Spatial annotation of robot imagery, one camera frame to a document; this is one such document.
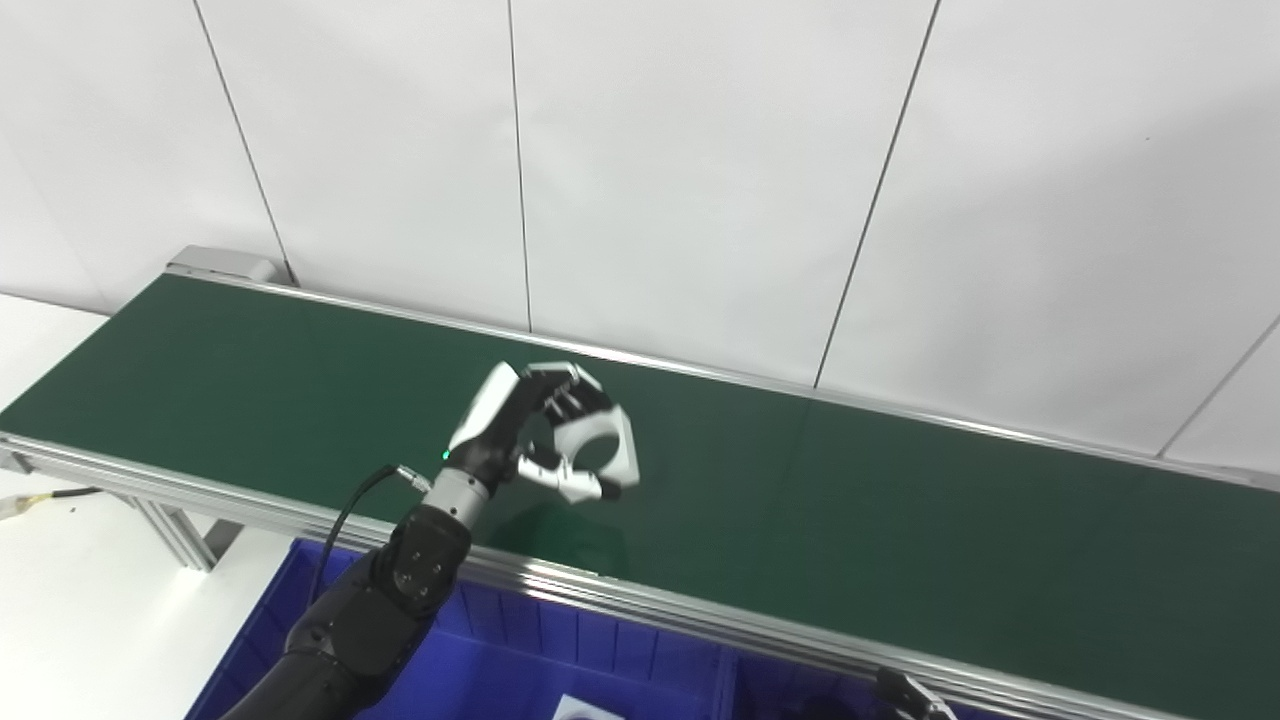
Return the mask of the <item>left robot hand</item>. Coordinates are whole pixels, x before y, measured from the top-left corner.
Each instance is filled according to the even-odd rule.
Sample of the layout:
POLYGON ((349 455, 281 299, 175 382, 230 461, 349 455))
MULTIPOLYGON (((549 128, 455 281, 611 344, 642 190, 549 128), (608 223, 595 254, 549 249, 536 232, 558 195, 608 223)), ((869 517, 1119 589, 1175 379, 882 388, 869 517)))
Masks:
POLYGON ((625 409, 575 363, 498 363, 444 454, 489 495, 513 479, 557 491, 571 503, 618 498, 640 482, 625 409))

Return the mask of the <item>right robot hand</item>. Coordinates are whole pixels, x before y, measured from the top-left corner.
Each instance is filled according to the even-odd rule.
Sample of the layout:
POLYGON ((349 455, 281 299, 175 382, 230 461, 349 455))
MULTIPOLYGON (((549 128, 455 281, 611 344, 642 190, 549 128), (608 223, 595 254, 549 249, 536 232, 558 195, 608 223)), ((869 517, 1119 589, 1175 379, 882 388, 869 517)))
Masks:
POLYGON ((873 685, 876 719, 948 719, 957 716, 933 691, 895 667, 878 667, 873 685))

